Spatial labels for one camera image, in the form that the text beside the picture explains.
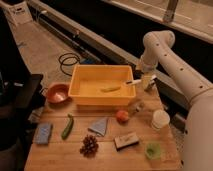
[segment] plastic container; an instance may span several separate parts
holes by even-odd
[[[136,96],[128,65],[76,65],[68,95],[77,105],[128,105]]]
[[[146,157],[150,160],[159,159],[162,154],[161,146],[158,142],[150,142],[145,147]]]

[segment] gray floor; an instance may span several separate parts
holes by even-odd
[[[11,29],[31,73],[42,73],[44,75],[42,81],[44,87],[48,87],[51,82],[70,81],[70,77],[60,71],[58,57],[66,52],[74,52],[72,48],[36,22],[26,23],[18,27],[11,25]],[[69,67],[66,70],[71,73],[72,68]],[[171,124],[171,128],[177,148],[181,153],[183,134],[173,124]]]

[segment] red apple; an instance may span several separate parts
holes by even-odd
[[[119,123],[125,123],[129,120],[129,113],[125,110],[118,110],[116,113],[116,119]]]

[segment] cup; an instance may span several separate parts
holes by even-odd
[[[161,109],[154,111],[151,122],[153,129],[159,131],[161,128],[168,125],[169,122],[170,117],[166,111]]]
[[[150,142],[145,146],[145,155],[148,159],[159,159],[161,154],[162,149],[158,142]]]

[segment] green cucumber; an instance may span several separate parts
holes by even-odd
[[[63,140],[65,140],[68,137],[68,135],[70,134],[72,127],[73,127],[73,123],[74,123],[73,116],[68,114],[68,117],[69,117],[69,122],[68,122],[67,126],[65,127],[65,129],[63,130],[63,132],[61,133],[61,138]]]

